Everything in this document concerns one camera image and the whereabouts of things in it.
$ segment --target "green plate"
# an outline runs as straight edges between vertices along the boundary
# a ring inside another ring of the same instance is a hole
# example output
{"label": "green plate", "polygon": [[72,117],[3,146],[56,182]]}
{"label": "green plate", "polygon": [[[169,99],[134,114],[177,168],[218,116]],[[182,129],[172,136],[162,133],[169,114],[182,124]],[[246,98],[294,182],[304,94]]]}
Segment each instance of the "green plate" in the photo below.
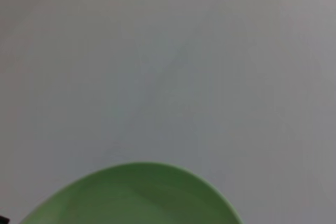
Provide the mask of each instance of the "green plate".
{"label": "green plate", "polygon": [[239,224],[212,186],[169,165],[134,163],[89,175],[56,193],[22,224]]}

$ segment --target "dark object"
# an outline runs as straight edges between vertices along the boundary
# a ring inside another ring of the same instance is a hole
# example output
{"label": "dark object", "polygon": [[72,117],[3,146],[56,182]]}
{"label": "dark object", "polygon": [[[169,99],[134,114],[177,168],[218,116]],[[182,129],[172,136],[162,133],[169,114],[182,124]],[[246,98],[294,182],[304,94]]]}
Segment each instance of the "dark object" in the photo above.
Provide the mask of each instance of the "dark object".
{"label": "dark object", "polygon": [[0,224],[8,224],[9,219],[0,215]]}

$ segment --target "green bowl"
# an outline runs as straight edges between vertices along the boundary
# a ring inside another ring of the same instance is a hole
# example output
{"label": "green bowl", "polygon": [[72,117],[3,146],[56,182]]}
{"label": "green bowl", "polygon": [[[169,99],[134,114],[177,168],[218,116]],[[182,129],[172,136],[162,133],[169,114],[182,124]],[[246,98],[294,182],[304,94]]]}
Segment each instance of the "green bowl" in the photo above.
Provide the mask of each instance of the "green bowl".
{"label": "green bowl", "polygon": [[22,224],[241,224],[228,201],[185,170],[155,163],[108,168],[71,184]]}

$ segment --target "gray background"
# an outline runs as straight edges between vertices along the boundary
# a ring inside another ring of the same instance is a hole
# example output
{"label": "gray background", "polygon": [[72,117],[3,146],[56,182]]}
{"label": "gray background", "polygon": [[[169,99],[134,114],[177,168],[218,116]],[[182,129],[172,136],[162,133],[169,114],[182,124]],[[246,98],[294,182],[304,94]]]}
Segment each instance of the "gray background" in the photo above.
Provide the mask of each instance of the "gray background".
{"label": "gray background", "polygon": [[0,213],[131,161],[245,223],[336,220],[335,0],[0,0]]}

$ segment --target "white wall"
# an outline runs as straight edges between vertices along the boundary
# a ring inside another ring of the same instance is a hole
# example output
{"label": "white wall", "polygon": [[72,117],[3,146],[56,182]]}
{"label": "white wall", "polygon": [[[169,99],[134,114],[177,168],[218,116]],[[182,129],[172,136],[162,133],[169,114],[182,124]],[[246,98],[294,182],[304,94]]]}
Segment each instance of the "white wall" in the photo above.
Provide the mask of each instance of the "white wall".
{"label": "white wall", "polygon": [[129,161],[191,169],[246,223],[336,220],[334,0],[0,1],[14,223]]}

